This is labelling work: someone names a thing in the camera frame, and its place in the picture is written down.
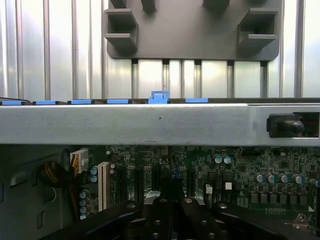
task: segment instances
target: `blue plastic clip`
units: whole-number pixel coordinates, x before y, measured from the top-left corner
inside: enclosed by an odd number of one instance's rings
[[[22,105],[22,101],[3,101],[3,106]]]
[[[189,97],[185,99],[187,104],[200,104],[200,103],[208,103],[208,98],[194,98]]]
[[[170,91],[152,91],[148,104],[167,104],[170,98]]]
[[[128,104],[129,99],[107,99],[107,104]]]
[[[55,100],[41,100],[35,101],[35,105],[55,105],[57,101]]]
[[[71,104],[91,104],[92,100],[91,99],[75,99],[71,100]]]

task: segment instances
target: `white pci slot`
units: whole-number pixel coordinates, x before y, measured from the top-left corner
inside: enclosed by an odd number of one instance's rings
[[[98,203],[99,212],[110,206],[110,162],[102,162],[98,165]]]

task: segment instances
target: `motherboard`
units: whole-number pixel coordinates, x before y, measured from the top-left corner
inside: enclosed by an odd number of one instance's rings
[[[315,232],[318,147],[90,146],[80,173],[81,219],[124,200],[160,195],[162,178],[210,208],[226,201]]]

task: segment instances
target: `green circuit board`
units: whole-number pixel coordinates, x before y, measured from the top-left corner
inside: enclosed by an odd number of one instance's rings
[[[300,214],[311,227],[317,222],[319,147],[91,146],[89,169],[111,164],[111,202],[143,202],[160,194],[160,179],[180,179],[186,196],[205,204],[226,201],[254,209],[282,222]],[[98,188],[83,173],[83,187]]]

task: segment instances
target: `ribbed metal panel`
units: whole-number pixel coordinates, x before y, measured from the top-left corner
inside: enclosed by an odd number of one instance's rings
[[[268,64],[112,59],[108,0],[0,0],[0,96],[28,100],[320,97],[319,0],[283,0],[279,56]]]

